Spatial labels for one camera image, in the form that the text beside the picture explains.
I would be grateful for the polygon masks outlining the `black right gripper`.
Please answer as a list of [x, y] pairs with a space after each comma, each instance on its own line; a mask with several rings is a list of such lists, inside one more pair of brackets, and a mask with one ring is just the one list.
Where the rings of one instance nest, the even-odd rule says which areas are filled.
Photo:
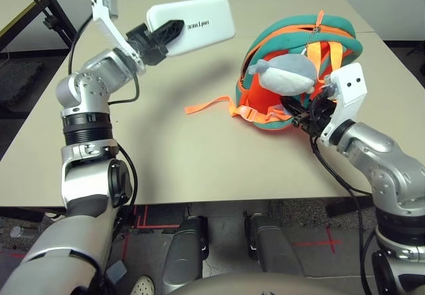
[[318, 94], [309, 103], [307, 110], [302, 110], [300, 102], [291, 96], [281, 96], [280, 101], [285, 110], [292, 114], [294, 126], [301, 126], [311, 136], [320, 136], [336, 108], [336, 102], [326, 96], [324, 92]]

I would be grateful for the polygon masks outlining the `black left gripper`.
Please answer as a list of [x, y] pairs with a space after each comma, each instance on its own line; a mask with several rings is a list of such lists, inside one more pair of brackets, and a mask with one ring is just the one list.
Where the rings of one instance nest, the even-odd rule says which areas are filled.
[[170, 20], [151, 32], [142, 23], [126, 33], [127, 42], [138, 52], [144, 65], [155, 66], [166, 58], [167, 45], [181, 34], [184, 26], [184, 20]]

